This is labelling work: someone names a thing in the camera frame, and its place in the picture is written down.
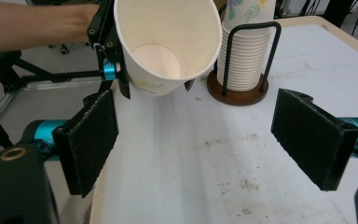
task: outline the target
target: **white tabletop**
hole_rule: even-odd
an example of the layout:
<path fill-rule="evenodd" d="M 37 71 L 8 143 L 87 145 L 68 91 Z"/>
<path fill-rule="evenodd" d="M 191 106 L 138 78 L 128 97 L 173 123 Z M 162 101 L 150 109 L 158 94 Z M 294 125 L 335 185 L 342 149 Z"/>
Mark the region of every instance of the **white tabletop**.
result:
<path fill-rule="evenodd" d="M 190 92 L 154 98 L 132 88 L 130 100 L 117 93 L 120 133 L 96 184 L 91 223 L 355 223 L 358 160 L 350 159 L 337 191 L 320 191 L 270 132 L 279 88 L 312 96 L 336 117 L 358 117 L 358 43 L 310 20 L 282 21 L 258 104 L 216 101 L 207 74 Z"/>

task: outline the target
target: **stack of paper cups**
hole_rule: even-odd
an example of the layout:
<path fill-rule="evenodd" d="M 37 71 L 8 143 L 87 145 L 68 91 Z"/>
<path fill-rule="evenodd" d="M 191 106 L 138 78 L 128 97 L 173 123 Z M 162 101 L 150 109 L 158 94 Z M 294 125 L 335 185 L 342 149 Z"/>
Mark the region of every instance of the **stack of paper cups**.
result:
<path fill-rule="evenodd" d="M 227 39 L 238 25 L 272 21 L 275 0 L 228 0 L 222 24 L 223 42 L 218 58 L 217 80 L 223 85 Z M 241 30 L 233 38 L 229 60 L 227 88 L 232 91 L 249 91 L 257 86 L 266 57 L 271 28 Z"/>

